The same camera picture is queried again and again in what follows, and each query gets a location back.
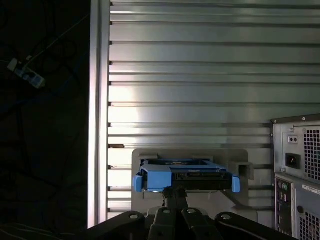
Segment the aluminum panel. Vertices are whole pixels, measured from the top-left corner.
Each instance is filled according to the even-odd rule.
[[[272,5],[272,6],[320,6],[318,0],[112,0],[112,3],[177,3],[177,4],[212,4],[219,5]]]
[[[193,136],[270,136],[270,128],[258,127],[109,127],[110,136],[145,136],[145,135],[193,135]]]
[[[273,169],[255,169],[254,180],[249,180],[249,186],[271,186],[274,183]]]
[[[320,104],[109,107],[111,123],[269,123],[270,119],[317,114]]]
[[[108,163],[110,166],[131,166],[132,164],[132,148],[111,148],[108,151]],[[272,150],[269,148],[247,148],[248,159],[254,159],[255,165],[272,164]]]
[[[177,74],[167,74],[166,75],[150,75],[150,74],[112,74],[110,75],[110,81],[112,81],[113,86],[121,86],[121,85],[133,85],[133,84],[144,84],[144,85],[151,85],[151,84],[172,84],[172,85],[179,85],[181,83],[186,84],[203,84],[203,83],[255,83],[255,84],[319,84],[320,79],[318,75],[295,75],[295,76],[279,76],[274,75],[254,75],[252,73],[246,73],[246,75],[231,75],[228,73],[219,73],[216,72],[212,75],[177,75]]]
[[[203,75],[227,75],[232,77],[241,78],[243,75],[245,77],[252,75],[259,75],[259,77],[277,77],[279,81],[282,78],[290,77],[307,77],[308,75],[320,75],[320,69],[318,66],[314,65],[276,65],[276,64],[226,64],[226,63],[170,63],[166,64],[163,62],[113,62],[110,66],[110,73],[112,79],[115,78],[114,75],[124,74],[125,76],[134,77],[137,74],[148,74],[152,77],[155,74],[157,77],[166,77],[167,74],[173,75],[183,75],[187,77],[189,75],[194,75],[194,78],[201,78]]]
[[[112,6],[111,14],[129,15],[187,15],[187,16],[267,16],[267,17],[320,17],[318,9],[232,8],[181,6]]]
[[[269,136],[110,136],[109,144],[152,145],[152,144],[270,144]]]
[[[319,44],[320,29],[185,24],[115,24],[110,40],[120,42],[193,42]]]
[[[320,85],[110,86],[110,102],[155,103],[320,103]]]
[[[319,64],[312,47],[225,46],[210,44],[113,44],[111,61]]]
[[[109,77],[110,87],[90,86],[95,223],[106,208],[108,218],[130,209],[136,148],[224,148],[247,151],[256,168],[249,202],[272,227],[267,127],[270,119],[319,113],[319,29],[311,26],[320,24],[319,1],[114,0],[110,32],[102,2],[92,8],[91,51],[101,58],[91,58],[91,73],[103,83]]]
[[[318,25],[318,17],[287,17],[287,16],[224,16],[224,15],[161,15],[158,14],[113,14],[110,19],[113,23],[188,23],[188,24],[270,24],[270,25]]]

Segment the screw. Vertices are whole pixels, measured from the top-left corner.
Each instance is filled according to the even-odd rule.
[[[194,209],[192,209],[192,208],[190,208],[190,209],[187,210],[187,213],[188,213],[188,214],[194,214],[195,212],[196,212],[196,210],[194,210]]]
[[[231,216],[229,216],[229,215],[227,215],[227,214],[223,214],[223,215],[221,216],[221,218],[224,219],[224,220],[230,220],[230,219],[231,219]]]

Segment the cable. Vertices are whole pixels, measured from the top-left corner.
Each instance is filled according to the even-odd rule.
[[[64,33],[62,33],[59,37],[57,37],[56,40],[54,40],[50,45],[48,45],[44,50],[42,50],[41,52],[39,52],[37,55],[35,55],[34,57],[32,57],[25,65],[24,68],[27,68],[28,65],[33,62],[36,58],[38,58],[40,55],[42,55],[44,52],[46,52],[49,48],[51,48],[59,39],[61,39],[64,35],[66,35],[67,33],[69,33],[72,29],[74,29],[76,26],[78,26],[80,23],[82,23],[87,17],[89,16],[89,14],[87,14],[86,16],[84,16],[83,18],[81,18],[76,24],[74,24],[73,26],[71,26],[68,30],[66,30]]]
[[[76,63],[75,68],[73,69],[73,72],[76,73],[78,72],[78,70],[81,67],[81,64],[84,62],[84,60],[86,59],[86,56],[89,52],[85,52],[78,60],[78,62]],[[45,101],[48,98],[51,98],[53,96],[57,96],[59,94],[61,94],[65,88],[68,86],[69,82],[74,78],[74,75],[71,75],[60,87],[58,87],[56,90],[54,90],[52,93],[47,94],[47,95],[41,95],[38,97],[34,97],[34,98],[30,98],[30,99],[24,99],[24,100],[19,100],[17,102],[15,102],[14,104],[12,104],[11,106],[2,106],[0,108],[0,119],[1,119],[1,114],[6,113],[8,111],[13,111],[15,108],[19,107],[19,105],[24,105],[28,102],[36,102],[36,101]]]
[[[30,158],[29,158],[28,148],[26,143],[24,120],[23,120],[23,113],[22,113],[21,106],[18,107],[16,111],[16,122],[17,122],[18,137],[19,137],[19,141],[21,142],[21,155],[22,155],[24,168],[29,174],[32,175],[32,168],[30,164]]]
[[[57,239],[57,240],[62,240],[61,238],[57,238],[57,237],[55,237],[55,236],[48,235],[48,234],[45,234],[45,233],[40,233],[40,232],[37,232],[37,231],[20,229],[20,228],[14,227],[14,226],[5,226],[5,227],[7,227],[7,228],[13,228],[13,229],[16,229],[16,230],[22,231],[22,232],[36,233],[36,234],[39,234],[39,235],[42,235],[42,236],[47,236],[47,237],[50,237],[50,238],[53,238],[53,239]]]
[[[6,234],[6,235],[8,235],[8,236],[10,236],[10,237],[16,238],[16,239],[20,239],[20,240],[27,240],[27,239],[25,239],[25,238],[23,238],[23,237],[16,236],[16,235],[13,235],[13,234],[10,234],[10,233],[8,233],[8,232],[6,232],[6,231],[2,230],[2,229],[0,229],[0,232],[3,232],[4,234]]]
[[[0,30],[4,29],[9,22],[9,16],[8,16],[8,10],[5,8],[4,4],[2,2],[0,2],[0,10],[3,14],[1,14],[3,21],[2,24],[0,25]]]

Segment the horizontal groove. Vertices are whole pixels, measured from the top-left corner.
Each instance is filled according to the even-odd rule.
[[[132,188],[131,187],[125,187],[125,186],[119,186],[119,187],[108,187],[108,192],[125,192],[125,191],[130,191],[131,192]]]
[[[311,43],[290,43],[290,42],[283,42],[283,43],[269,43],[269,42],[218,42],[218,41],[182,41],[182,40],[168,40],[168,41],[155,41],[155,40],[149,40],[149,41],[142,41],[142,40],[112,40],[110,42],[111,46],[116,45],[126,45],[126,44],[132,44],[132,45],[154,45],[154,46],[161,46],[166,47],[166,45],[172,45],[177,44],[181,47],[183,46],[192,46],[192,47],[198,47],[198,46],[209,46],[209,47],[272,47],[272,48],[320,48],[320,43],[311,42]]]
[[[235,16],[235,17],[318,17],[317,9],[234,8],[234,7],[186,7],[186,6],[111,6],[111,14],[129,15],[187,15],[187,16]]]
[[[109,144],[123,145],[161,145],[161,144],[208,144],[213,145],[269,145],[271,138],[268,135],[264,136],[205,136],[205,135],[120,135],[109,136]]]
[[[233,128],[271,128],[271,123],[162,123],[162,122],[122,122],[110,123],[112,128],[219,128],[219,129],[233,129]]]
[[[271,144],[124,144],[125,148],[154,148],[154,149],[270,149]]]
[[[131,165],[109,165],[109,170],[131,170]]]
[[[224,85],[266,85],[266,86],[301,86],[319,85],[317,76],[287,75],[182,75],[182,74],[112,74],[111,86],[216,86]]]
[[[223,82],[223,81],[216,81],[216,82],[209,82],[209,81],[110,81],[110,86],[112,87],[166,87],[166,86],[177,86],[177,87],[240,87],[240,88],[314,88],[315,85],[320,85],[320,79],[314,78],[314,82],[303,82],[301,78],[301,82],[288,82],[288,83],[277,83],[277,82]]]
[[[249,186],[249,190],[275,190],[272,185]]]
[[[184,7],[184,8],[232,8],[232,9],[297,9],[297,10],[318,10],[320,6],[318,5],[285,5],[285,4],[254,4],[254,3],[247,3],[247,4],[234,4],[234,3],[214,3],[214,2],[152,2],[152,1],[143,1],[143,2],[121,2],[121,1],[112,1],[112,6],[122,7],[122,6],[132,6],[132,7]]]
[[[258,212],[274,212],[275,211],[274,206],[256,206],[252,208]]]
[[[305,102],[305,103],[279,103],[279,102],[228,102],[228,103],[213,103],[213,102],[110,102],[110,107],[225,107],[225,108],[267,108],[267,107],[319,107],[320,103]]]
[[[115,215],[117,215],[118,213],[119,214],[123,214],[123,213],[125,213],[125,212],[128,212],[128,211],[130,211],[131,210],[131,208],[128,208],[128,207],[123,207],[123,208],[121,208],[121,207],[116,207],[116,208],[108,208],[108,213],[114,213]]]
[[[287,16],[243,16],[243,15],[162,15],[158,14],[111,14],[112,24],[121,23],[157,23],[157,24],[193,24],[193,25],[219,25],[228,24],[234,26],[266,26],[279,28],[318,28],[318,17],[287,17]]]
[[[274,169],[273,164],[254,164],[254,169]]]
[[[274,29],[318,29],[320,27],[320,22],[315,22],[314,24],[310,23],[283,23],[283,22],[275,22],[275,23],[267,23],[267,22],[239,22],[239,21],[137,21],[137,20],[118,20],[113,19],[111,21],[112,26],[127,26],[127,25],[135,25],[135,26],[143,26],[143,25],[153,25],[153,26],[172,26],[172,25],[180,25],[180,26],[201,26],[201,27],[254,27],[254,28],[274,28]]]
[[[199,127],[109,127],[108,135],[110,137],[125,136],[270,136],[270,128],[208,128]]]
[[[132,170],[131,165],[125,165],[125,167],[123,165],[109,165],[108,166],[110,168],[110,170]],[[272,170],[273,169],[273,165],[253,165],[254,169],[258,169],[258,170]]]
[[[161,4],[210,4],[210,5],[224,5],[224,6],[269,6],[269,7],[290,7],[290,6],[297,6],[299,8],[303,7],[313,7],[319,6],[320,3],[314,0],[111,0],[111,3],[161,3]]]
[[[319,63],[279,63],[279,62],[214,62],[214,61],[130,61],[130,60],[118,60],[110,61],[110,73],[115,73],[114,69],[147,69],[147,70],[162,70],[159,72],[174,72],[180,74],[189,74],[189,71],[197,71],[197,74],[210,74],[215,71],[224,74],[265,74],[269,73],[266,70],[273,70],[274,74],[279,74],[285,70],[286,74],[297,74],[302,70],[311,69],[312,71],[320,72],[318,67]]]

